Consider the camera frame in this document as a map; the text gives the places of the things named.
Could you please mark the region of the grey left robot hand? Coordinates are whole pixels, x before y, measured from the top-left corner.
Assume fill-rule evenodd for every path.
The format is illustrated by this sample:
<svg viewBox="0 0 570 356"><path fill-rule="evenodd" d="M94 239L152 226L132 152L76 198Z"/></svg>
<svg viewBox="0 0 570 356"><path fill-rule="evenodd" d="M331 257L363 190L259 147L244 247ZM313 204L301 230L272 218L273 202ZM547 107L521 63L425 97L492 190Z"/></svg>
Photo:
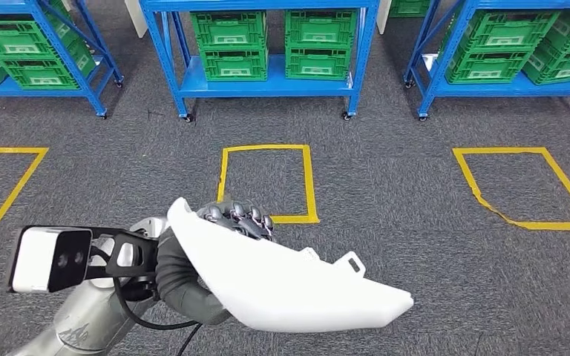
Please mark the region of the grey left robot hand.
<svg viewBox="0 0 570 356"><path fill-rule="evenodd" d="M272 240L273 219L252 204L210 202L197 216L254 240ZM155 273L160 299L181 315L211 326L231 317L216 296L200 285L198 272L170 227L159 238Z"/></svg>

